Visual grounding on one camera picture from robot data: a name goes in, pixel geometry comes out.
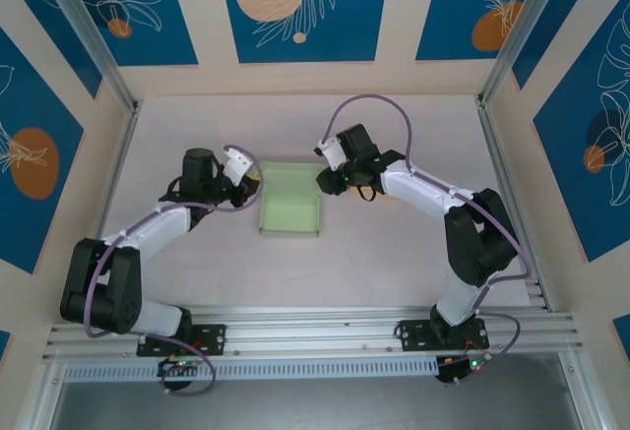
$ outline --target light green box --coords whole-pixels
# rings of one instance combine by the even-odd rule
[[[265,184],[260,209],[261,234],[317,236],[321,191],[315,178],[322,164],[261,163]]]

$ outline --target cable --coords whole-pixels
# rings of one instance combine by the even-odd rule
[[[168,343],[172,343],[172,344],[176,344],[177,346],[180,346],[182,348],[185,348],[189,351],[191,351],[193,354],[196,354],[197,356],[199,356],[204,363],[206,363],[208,365],[208,367],[210,368],[210,372],[212,373],[213,377],[211,379],[211,381],[202,389],[200,389],[199,391],[189,391],[189,392],[184,392],[184,391],[171,391],[167,386],[166,386],[166,378],[168,377],[169,374],[173,373],[174,369],[179,369],[179,366],[172,366],[171,368],[168,368],[166,371],[164,371],[164,374],[162,374],[161,379],[159,381],[159,384],[164,388],[165,391],[168,391],[168,393],[171,396],[176,396],[179,398],[192,398],[194,396],[200,396],[201,394],[205,394],[207,391],[209,391],[213,385],[215,384],[215,381],[217,380],[217,368],[215,368],[215,366],[213,365],[212,361],[210,360],[210,358],[208,358],[208,356],[206,356],[204,353],[202,353],[199,349],[195,348],[194,346],[191,346],[188,343],[185,343],[184,341],[181,341],[177,338],[172,338],[172,337],[164,337],[162,335],[156,335],[156,334],[147,334],[148,338],[153,338],[153,339],[159,339],[161,341],[166,341]]]
[[[84,307],[84,311],[83,311],[83,326],[84,329],[86,331],[86,335],[90,338],[101,338],[104,337],[105,335],[108,335],[108,332],[103,331],[103,332],[94,332],[92,330],[92,326],[91,326],[91,315],[92,315],[92,305],[94,302],[94,297],[95,297],[95,291],[96,291],[96,285],[98,283],[98,278],[100,277],[100,274],[102,273],[102,270],[104,269],[107,260],[109,259],[109,257],[111,256],[111,254],[113,253],[113,251],[116,249],[116,247],[129,235],[131,235],[132,233],[134,233],[136,230],[138,230],[139,228],[141,228],[142,226],[144,226],[145,224],[147,224],[149,221],[153,220],[156,216],[164,214],[166,212],[172,211],[174,209],[179,209],[181,207],[196,207],[196,208],[201,208],[201,209],[207,209],[210,212],[213,211],[217,211],[217,212],[223,212],[223,213],[231,213],[231,212],[239,212],[242,210],[245,210],[251,206],[253,206],[256,201],[258,201],[258,198],[261,195],[261,192],[263,190],[263,184],[264,184],[264,175],[263,175],[263,169],[260,165],[260,162],[258,161],[258,158],[256,156],[254,156],[251,152],[245,150],[244,148],[238,147],[237,145],[226,145],[225,147],[223,147],[223,149],[225,151],[227,151],[228,149],[235,149],[235,150],[239,150],[240,152],[244,153],[245,155],[247,155],[253,162],[253,165],[256,169],[256,171],[258,172],[258,176],[260,178],[260,183],[258,185],[258,189],[256,190],[256,193],[254,194],[254,196],[250,199],[250,201],[241,206],[241,207],[236,207],[233,209],[228,209],[228,208],[223,208],[223,207],[219,207],[219,206],[215,206],[212,204],[202,204],[202,203],[198,203],[198,202],[186,202],[186,203],[181,203],[181,204],[171,204],[168,205],[166,207],[163,207],[162,209],[160,209],[159,211],[152,211],[150,214],[148,214],[147,216],[145,216],[144,218],[140,219],[139,221],[137,221],[136,223],[134,223],[131,227],[129,227],[124,233],[118,235],[118,237],[113,240],[111,242],[111,244],[107,247],[107,249],[104,251],[104,253],[102,254],[102,256],[98,259],[98,263],[96,264],[96,268],[94,269],[94,274],[92,275],[92,278],[90,280],[90,285],[88,286],[88,292],[86,294],[86,305]],[[208,359],[208,357],[202,353],[201,351],[197,350],[196,348],[184,343],[183,341],[180,341],[176,338],[170,338],[170,337],[163,337],[160,335],[148,335],[148,337],[152,337],[155,339],[159,339],[162,341],[167,341],[170,343],[174,343],[177,344],[183,348],[186,348],[190,351],[192,351],[194,354],[196,354],[197,356],[200,356],[204,362],[206,364],[208,364],[211,368],[211,370],[213,371],[213,380],[212,382],[206,387],[204,388],[202,391],[196,391],[196,392],[191,392],[191,393],[181,393],[181,392],[173,392],[172,394],[174,396],[197,396],[198,394],[202,394],[206,391],[208,391],[211,387],[212,384],[215,381],[216,378],[216,371],[215,368],[212,364],[212,362],[210,361],[210,359]]]
[[[413,139],[413,129],[411,127],[410,117],[407,115],[405,110],[400,105],[398,105],[396,102],[394,102],[390,98],[385,97],[384,95],[380,95],[378,93],[363,93],[363,94],[360,94],[360,95],[355,95],[355,96],[345,100],[344,102],[342,102],[337,107],[335,112],[333,112],[333,116],[331,117],[331,121],[329,122],[328,127],[326,129],[326,132],[324,133],[324,137],[322,138],[322,143],[324,143],[328,139],[331,131],[333,130],[333,125],[335,123],[335,120],[337,119],[337,117],[340,114],[340,112],[342,111],[342,109],[344,107],[346,107],[348,104],[354,102],[355,100],[360,100],[362,98],[376,98],[376,99],[379,99],[379,100],[383,100],[384,102],[387,102],[390,105],[394,106],[400,112],[400,114],[403,116],[403,119],[405,120],[405,124],[407,125],[407,145],[405,147],[405,163],[407,165],[407,169],[409,170],[409,172],[412,173],[413,176],[417,177],[418,179],[420,179],[420,180],[430,184],[433,187],[436,187],[436,188],[438,188],[438,189],[440,189],[440,190],[450,194],[451,191],[452,191],[453,186],[450,186],[450,185],[446,184],[445,182],[442,182],[442,181],[440,181],[438,179],[435,179],[433,177],[427,176],[426,174],[423,174],[423,173],[419,172],[417,169],[415,169],[411,165],[410,156],[411,156],[411,142],[412,142],[412,139]],[[486,220],[488,220],[497,230],[499,230],[499,232],[505,237],[506,240],[508,240],[510,245],[512,245],[514,250],[521,257],[521,260],[523,261],[523,265],[525,266],[525,272],[522,273],[521,275],[500,276],[500,277],[495,277],[493,279],[490,279],[487,282],[487,284],[485,285],[485,287],[483,288],[483,290],[481,291],[481,294],[477,298],[476,302],[472,306],[473,310],[477,310],[479,305],[481,304],[481,302],[483,302],[483,299],[485,299],[485,296],[487,295],[487,293],[490,290],[490,287],[492,285],[494,285],[496,283],[499,283],[499,282],[506,281],[506,280],[527,279],[528,277],[530,277],[532,275],[532,270],[534,269],[534,267],[533,267],[532,261],[530,260],[530,257],[527,255],[525,250],[523,250],[523,248],[521,247],[521,245],[519,244],[517,239],[514,238],[512,233],[510,233],[508,231],[508,229],[505,228],[501,224],[501,222],[499,220],[497,220],[490,212],[488,212],[486,209],[484,209],[482,206],[480,206],[477,202],[467,198],[466,196],[460,194],[457,191],[453,194],[453,196],[456,199],[464,202],[465,204],[467,204],[471,208],[475,209]],[[514,345],[514,343],[518,339],[519,335],[521,334],[521,324],[519,323],[519,321],[516,318],[512,317],[511,315],[499,314],[499,313],[494,313],[494,312],[478,312],[478,315],[486,315],[486,316],[499,317],[499,318],[504,318],[504,319],[511,320],[511,321],[513,321],[516,324],[517,330],[516,330],[516,333],[514,334],[514,337],[512,338],[512,340],[499,353],[497,353],[497,355],[491,361],[488,361],[488,363],[486,363],[486,365],[484,365],[479,371],[475,371],[472,374],[468,375],[466,378],[460,380],[459,381],[460,383],[465,381],[466,379],[469,379],[472,376],[476,376],[478,373],[483,371],[487,367],[488,364],[493,363],[496,359],[500,358],[501,356],[504,356],[508,352],[508,350]]]
[[[370,197],[369,199],[365,197],[365,194],[363,194],[362,186],[356,186],[356,190],[358,191],[359,197],[363,199],[365,202],[372,202],[374,199],[376,199],[376,189],[374,188],[372,188],[372,197]]]
[[[515,318],[512,317],[511,315],[508,314],[500,314],[498,312],[484,312],[484,311],[479,311],[478,315],[482,315],[485,317],[494,317],[497,319],[505,319],[505,320],[511,320],[512,322],[514,322],[514,324],[516,325],[516,331],[514,331],[514,336],[512,337],[512,339],[510,340],[510,342],[508,344],[506,344],[505,346],[503,346],[503,349],[501,351],[499,351],[498,353],[496,353],[491,360],[486,361],[486,363],[481,366],[481,369],[479,369],[478,371],[473,371],[472,373],[470,373],[468,376],[462,378],[459,380],[459,384],[463,383],[464,381],[467,381],[468,379],[476,376],[479,373],[482,373],[483,371],[485,371],[489,366],[491,366],[492,364],[494,364],[499,358],[501,358],[502,356],[505,356],[507,354],[507,352],[510,350],[510,348],[512,348],[512,346],[514,346],[514,343],[516,343],[516,341],[519,339],[519,337],[521,336],[521,323]]]

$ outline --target white table surface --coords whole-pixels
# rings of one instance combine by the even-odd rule
[[[260,159],[319,162],[312,149],[343,95],[199,95],[145,100],[105,233],[146,214],[181,173],[189,148],[235,143]],[[496,178],[470,95],[396,95],[414,129],[412,162],[473,190]],[[348,106],[333,133],[363,123],[381,152],[403,151],[405,125],[380,100]],[[145,296],[177,305],[430,306],[450,273],[444,225],[402,201],[325,197],[317,238],[262,236],[259,206],[214,213],[143,271]],[[520,270],[513,262],[506,274]],[[484,305],[529,305],[525,284],[497,285]]]

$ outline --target black mounting bracket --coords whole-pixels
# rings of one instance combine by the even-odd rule
[[[206,356],[223,356],[225,325],[193,325],[186,343],[199,349]],[[181,346],[149,337],[138,340],[136,355],[142,357],[166,357],[172,354],[190,356],[192,353]]]
[[[401,341],[403,351],[444,351],[463,350],[468,339],[482,349],[488,349],[485,324],[481,319],[471,318],[457,327],[452,327],[448,342],[443,342],[431,329],[430,320],[402,320],[395,328],[394,335]]]

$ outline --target robotic arm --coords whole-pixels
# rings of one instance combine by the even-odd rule
[[[460,348],[483,288],[517,253],[494,225],[454,194],[481,205],[513,234],[499,195],[491,189],[479,193],[459,189],[414,166],[409,170],[402,154],[392,150],[381,154],[360,124],[320,142],[315,153],[329,164],[317,177],[324,193],[337,196],[356,187],[365,199],[362,189],[367,188],[373,195],[365,200],[373,200],[376,193],[387,194],[445,222],[449,264],[455,274],[431,310],[430,328],[443,349]]]
[[[256,192],[259,181],[245,175],[253,159],[233,148],[226,154],[229,161],[223,166],[209,150],[188,150],[181,177],[170,183],[150,215],[127,231],[100,240],[86,238],[76,245],[61,301],[65,320],[83,323],[89,308],[90,324],[107,332],[177,336],[189,341],[190,313],[144,299],[141,270],[166,244],[197,226],[212,206],[230,201],[239,208]],[[100,269],[101,275],[109,273],[109,280],[96,285],[90,303],[90,282],[112,244],[113,252]]]

